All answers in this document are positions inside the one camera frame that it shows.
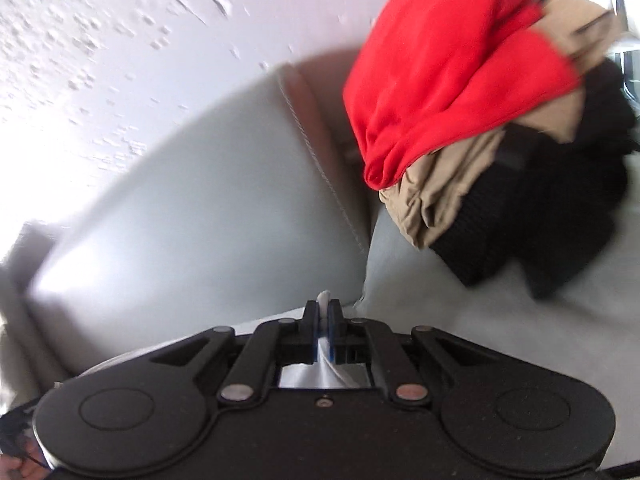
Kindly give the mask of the light grey sweatshirt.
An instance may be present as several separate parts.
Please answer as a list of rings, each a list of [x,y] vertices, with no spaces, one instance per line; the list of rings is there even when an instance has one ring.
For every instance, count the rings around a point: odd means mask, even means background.
[[[319,337],[316,360],[312,364],[292,364],[282,367],[279,387],[283,389],[360,389],[370,387],[363,364],[336,364],[329,341],[329,303],[331,293],[320,292]]]

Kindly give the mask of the grey fabric sofa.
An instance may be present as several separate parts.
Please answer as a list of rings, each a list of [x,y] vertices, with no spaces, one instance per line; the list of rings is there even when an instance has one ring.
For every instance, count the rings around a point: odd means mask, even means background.
[[[284,66],[145,155],[68,233],[26,226],[1,268],[1,405],[113,356],[297,316],[322,290],[398,332],[446,330],[599,388],[609,464],[639,455],[639,188],[611,246],[538,302],[509,266],[463,286],[400,235],[326,128],[316,96],[343,51]]]

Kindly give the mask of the window frame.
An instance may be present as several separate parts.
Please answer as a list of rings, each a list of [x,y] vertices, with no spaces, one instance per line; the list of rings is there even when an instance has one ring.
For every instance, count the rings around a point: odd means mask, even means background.
[[[639,0],[613,0],[614,11],[623,26],[620,40],[612,47],[624,76],[623,89],[632,106],[639,109]]]

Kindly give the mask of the red folded garment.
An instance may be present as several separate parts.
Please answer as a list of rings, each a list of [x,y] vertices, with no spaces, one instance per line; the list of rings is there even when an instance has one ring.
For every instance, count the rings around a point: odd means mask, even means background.
[[[343,90],[370,188],[575,90],[540,0],[388,0]]]

